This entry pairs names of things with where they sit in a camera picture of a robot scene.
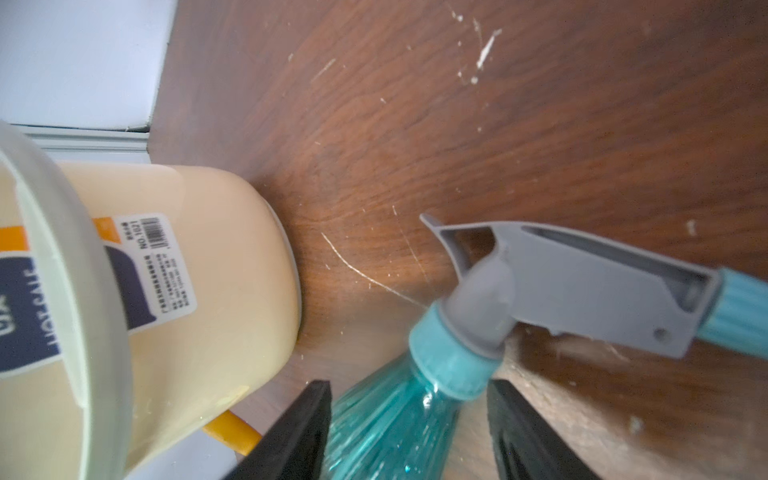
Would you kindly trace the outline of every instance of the black object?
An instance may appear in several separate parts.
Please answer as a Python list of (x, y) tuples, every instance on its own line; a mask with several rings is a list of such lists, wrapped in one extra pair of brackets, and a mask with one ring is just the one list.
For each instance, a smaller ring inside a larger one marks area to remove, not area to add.
[(488, 424), (502, 480), (599, 480), (512, 384), (488, 383)]
[[(331, 420), (330, 382), (314, 380), (224, 480), (317, 480)], [(488, 383), (501, 480), (600, 480), (506, 380)]]
[(330, 421), (330, 382), (313, 380), (224, 480), (316, 480)]

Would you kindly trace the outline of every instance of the wood grain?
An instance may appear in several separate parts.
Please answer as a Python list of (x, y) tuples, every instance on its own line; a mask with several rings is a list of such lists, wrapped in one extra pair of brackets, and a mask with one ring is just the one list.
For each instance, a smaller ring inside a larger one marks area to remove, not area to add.
[[(339, 395), (406, 347), (422, 309), (323, 234), (422, 304), (456, 280), (421, 212), (555, 223), (768, 278), (766, 5), (181, 0), (152, 159), (251, 181), (302, 280), (296, 353), (236, 412), (265, 430), (306, 381)], [(518, 326), (499, 375), (604, 478), (768, 478), (768, 362)], [(484, 401), (445, 478), (495, 478)]]

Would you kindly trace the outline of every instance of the white scratch mark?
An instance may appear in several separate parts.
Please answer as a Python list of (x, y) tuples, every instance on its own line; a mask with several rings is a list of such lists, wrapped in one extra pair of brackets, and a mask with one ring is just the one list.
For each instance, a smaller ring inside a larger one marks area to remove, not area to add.
[(488, 43), (485, 44), (485, 47), (480, 51), (480, 58), (478, 58), (478, 70), (482, 70), (482, 64), (485, 63), (485, 59), (488, 57), (488, 54), (491, 53), (491, 47), (493, 46), (493, 41), (496, 39), (497, 36), (499, 36), (502, 33), (502, 30), (494, 30), (493, 35), (488, 39)]
[(331, 58), (331, 61), (329, 61), (328, 63), (326, 63), (326, 66), (325, 66), (325, 67), (323, 67), (323, 69), (322, 69), (321, 71), (318, 71), (318, 72), (317, 72), (317, 75), (315, 75), (315, 76), (312, 78), (312, 80), (310, 80), (310, 83), (312, 83), (312, 82), (314, 82), (315, 80), (317, 80), (317, 78), (318, 78), (320, 75), (322, 75), (322, 74), (326, 73), (326, 70), (328, 70), (329, 68), (331, 68), (331, 65), (333, 65), (334, 63), (336, 63), (336, 59), (335, 59), (335, 58)]
[(688, 220), (685, 223), (685, 227), (688, 230), (688, 235), (691, 235), (692, 237), (695, 237), (698, 235), (698, 232), (696, 231), (696, 221), (695, 220)]
[(604, 343), (603, 345), (605, 345), (605, 348), (606, 348), (606, 349), (608, 349), (608, 352), (611, 352), (611, 353), (613, 353), (613, 354), (616, 356), (616, 358), (618, 358), (618, 359), (619, 359), (619, 360), (621, 360), (622, 362), (629, 362), (629, 361), (630, 361), (630, 360), (629, 360), (627, 357), (625, 357), (625, 356), (621, 355), (621, 354), (619, 353), (619, 351), (618, 351), (618, 350), (616, 350), (616, 347), (614, 347), (614, 346), (613, 346), (613, 345), (611, 345), (610, 343)]
[[(395, 217), (397, 217), (397, 209), (395, 208), (394, 205), (392, 205), (392, 212), (395, 214)], [(427, 282), (427, 285), (429, 285), (429, 288), (432, 290), (432, 292), (434, 292), (435, 287), (433, 287), (432, 282), (429, 281), (429, 277), (427, 276), (427, 272), (424, 270), (424, 266), (422, 265), (421, 262), (419, 262), (419, 258), (416, 256), (416, 252), (413, 251), (413, 247), (411, 247), (411, 242), (408, 240), (408, 237), (406, 236), (406, 232), (402, 231), (402, 225), (400, 224), (400, 219), (396, 218), (396, 220), (397, 220), (397, 227), (400, 229), (400, 234), (402, 235), (402, 238), (405, 239), (406, 245), (408, 245), (408, 250), (410, 250), (411, 252), (411, 257), (413, 257), (413, 259), (416, 261), (416, 265), (419, 266), (419, 270), (422, 271), (422, 275), (424, 276), (424, 281)]]
[(472, 23), (475, 25), (475, 33), (478, 34), (478, 40), (480, 41), (480, 45), (482, 45), (482, 28), (480, 28), (480, 22), (478, 22), (476, 18), (473, 18)]
[(638, 433), (643, 431), (644, 422), (643, 419), (640, 417), (636, 417), (635, 415), (631, 415), (629, 417), (629, 433), (632, 435), (637, 435)]
[(457, 21), (457, 22), (463, 22), (464, 21), (464, 15), (457, 15), (456, 12), (453, 11), (453, 8), (451, 8), (451, 5), (447, 5), (448, 10), (451, 11), (451, 16)]
[(342, 256), (341, 256), (341, 253), (339, 253), (339, 251), (336, 249), (336, 247), (334, 247), (334, 246), (333, 246), (333, 243), (331, 243), (331, 241), (330, 241), (330, 240), (328, 240), (328, 237), (326, 237), (326, 235), (325, 235), (323, 232), (320, 232), (320, 235), (323, 235), (323, 238), (324, 238), (324, 239), (326, 239), (326, 242), (328, 242), (328, 244), (331, 246), (331, 250), (333, 250), (333, 252), (334, 252), (334, 253), (336, 254), (336, 256), (339, 258), (339, 260), (341, 260), (342, 262), (344, 262), (344, 264), (345, 264), (345, 265), (347, 265), (351, 271), (353, 271), (353, 272), (357, 273), (357, 274), (358, 274), (358, 275), (360, 275), (362, 278), (364, 278), (364, 279), (368, 280), (370, 283), (375, 283), (376, 285), (378, 285), (378, 286), (382, 287), (384, 290), (386, 290), (386, 291), (388, 291), (388, 292), (390, 292), (390, 293), (394, 293), (395, 295), (399, 296), (400, 298), (402, 298), (402, 299), (403, 299), (403, 300), (405, 300), (406, 302), (410, 302), (410, 303), (413, 303), (414, 305), (420, 306), (420, 307), (422, 307), (424, 310), (427, 310), (427, 307), (426, 307), (426, 305), (424, 305), (423, 303), (417, 302), (416, 300), (414, 300), (414, 299), (413, 299), (413, 298), (411, 298), (410, 296), (407, 296), (407, 295), (403, 295), (402, 293), (398, 292), (397, 290), (394, 290), (394, 289), (392, 289), (392, 288), (389, 288), (387, 285), (384, 285), (384, 284), (383, 284), (383, 283), (381, 283), (381, 282), (377, 282), (376, 280), (374, 280), (374, 279), (373, 279), (373, 278), (371, 278), (370, 276), (367, 276), (367, 275), (365, 275), (363, 272), (361, 272), (360, 270), (356, 269), (356, 268), (355, 268), (354, 266), (352, 266), (352, 265), (351, 265), (351, 264), (350, 264), (348, 261), (346, 261), (346, 260), (344, 259), (344, 257), (342, 257)]

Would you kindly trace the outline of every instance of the blue plastic spray bottle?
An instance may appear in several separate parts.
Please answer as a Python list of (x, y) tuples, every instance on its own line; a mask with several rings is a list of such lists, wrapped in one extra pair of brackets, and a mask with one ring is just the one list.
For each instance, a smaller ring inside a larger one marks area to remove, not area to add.
[[(413, 327), (409, 352), (333, 406), (324, 480), (438, 479), (463, 402), (479, 396), (519, 321), (680, 358), (695, 336), (768, 359), (768, 283), (539, 223), (443, 226), (458, 277)], [(470, 268), (460, 230), (490, 229)]]

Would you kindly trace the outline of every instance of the orange label stripe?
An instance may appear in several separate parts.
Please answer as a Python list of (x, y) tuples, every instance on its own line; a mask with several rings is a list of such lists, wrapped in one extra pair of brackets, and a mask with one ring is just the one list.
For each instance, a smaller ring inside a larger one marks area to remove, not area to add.
[[(94, 218), (94, 227), (102, 240), (122, 243), (118, 228), (110, 217)], [(28, 252), (29, 244), (24, 227), (0, 228), (0, 252)]]

